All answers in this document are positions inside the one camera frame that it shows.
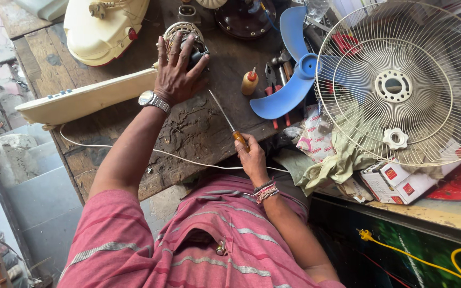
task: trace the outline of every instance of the worn wooden table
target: worn wooden table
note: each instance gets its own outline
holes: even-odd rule
[[[45,97],[67,88],[79,88],[149,68],[157,61],[158,36],[164,33],[165,25],[168,27],[178,21],[176,15],[181,3],[163,1],[162,10],[159,2],[151,0],[139,38],[131,44],[124,56],[102,67],[87,67],[74,60],[66,46],[62,23],[14,40],[17,59],[22,64],[35,96]],[[255,66],[260,81],[253,97],[264,96],[264,67],[281,49],[280,34],[271,30],[256,41],[245,42],[227,36],[219,28],[202,30],[202,33],[211,52],[210,72],[204,73],[210,80],[208,88],[219,97],[234,126],[258,139],[277,133],[271,121],[254,114],[248,103],[249,97],[240,93],[240,85],[243,75]],[[80,143],[111,145],[140,108],[136,99],[125,101],[67,123],[63,133]],[[293,116],[293,122],[296,119],[299,117]],[[53,130],[52,135],[74,188],[81,202],[84,202],[97,168],[109,149],[73,145],[61,138],[58,129]],[[155,148],[212,165],[235,153],[229,126],[207,89],[172,109]],[[157,152],[153,152],[150,158],[150,167],[152,171],[145,173],[141,180],[140,200],[204,169]]]

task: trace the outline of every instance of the white wire fan grill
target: white wire fan grill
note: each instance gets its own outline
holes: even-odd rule
[[[325,113],[361,153],[413,167],[461,160],[461,18],[424,3],[368,5],[332,28],[318,61]],[[384,142],[396,128],[406,148]]]

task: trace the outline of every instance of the white electric cable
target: white electric cable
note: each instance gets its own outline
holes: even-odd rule
[[[67,140],[68,142],[71,142],[73,144],[76,144],[76,145],[79,145],[79,146],[85,146],[85,147],[113,147],[112,145],[86,145],[86,144],[80,144],[80,143],[76,143],[70,139],[67,139],[67,137],[65,137],[62,133],[62,129],[63,127],[65,126],[65,124],[63,124],[61,127],[60,127],[60,135],[61,137],[63,137],[63,139]],[[190,162],[190,163],[193,163],[193,164],[197,164],[197,165],[202,165],[202,166],[206,166],[206,167],[215,167],[215,168],[220,168],[220,169],[225,169],[225,170],[234,170],[234,169],[243,169],[243,167],[220,167],[220,166],[215,166],[215,165],[208,165],[208,164],[202,164],[202,163],[198,163],[198,162],[195,162],[195,161],[191,161],[191,160],[188,160],[188,159],[184,159],[182,157],[179,157],[177,155],[174,155],[174,154],[170,154],[168,152],[164,152],[164,151],[161,151],[161,150],[157,150],[157,149],[152,149],[152,151],[156,151],[156,152],[159,152],[159,153],[164,153],[164,154],[167,154],[167,155],[170,155],[170,156],[173,156],[173,157],[176,157],[178,159],[181,159],[181,160],[184,160],[186,162]],[[269,168],[269,169],[273,169],[273,170],[277,170],[277,171],[280,171],[280,172],[286,172],[286,173],[289,173],[289,171],[287,170],[282,170],[282,169],[277,169],[277,168],[273,168],[273,167],[266,167],[266,168]]]

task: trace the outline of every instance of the screwdriver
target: screwdriver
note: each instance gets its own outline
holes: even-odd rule
[[[225,119],[227,119],[227,122],[229,123],[229,126],[232,129],[232,137],[234,137],[234,140],[240,141],[241,144],[245,145],[245,150],[247,151],[247,153],[250,152],[250,147],[248,147],[247,143],[245,142],[245,138],[243,138],[243,136],[241,136],[241,134],[239,133],[238,130],[234,129],[234,127],[231,124],[231,121],[229,120],[229,118],[227,117],[225,112],[223,112],[223,108],[220,105],[220,102],[218,102],[218,100],[214,96],[213,91],[211,91],[210,89],[208,89],[208,90],[209,90],[209,93],[211,93],[211,96],[213,97],[214,101],[216,102],[216,104],[218,105],[220,110],[222,111],[223,116],[225,116]]]

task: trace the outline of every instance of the plastic squeeze bottle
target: plastic squeeze bottle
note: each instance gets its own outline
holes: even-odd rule
[[[256,68],[254,67],[252,71],[247,72],[247,74],[243,76],[243,82],[241,83],[241,93],[246,96],[252,95],[258,82],[259,79],[257,78]]]

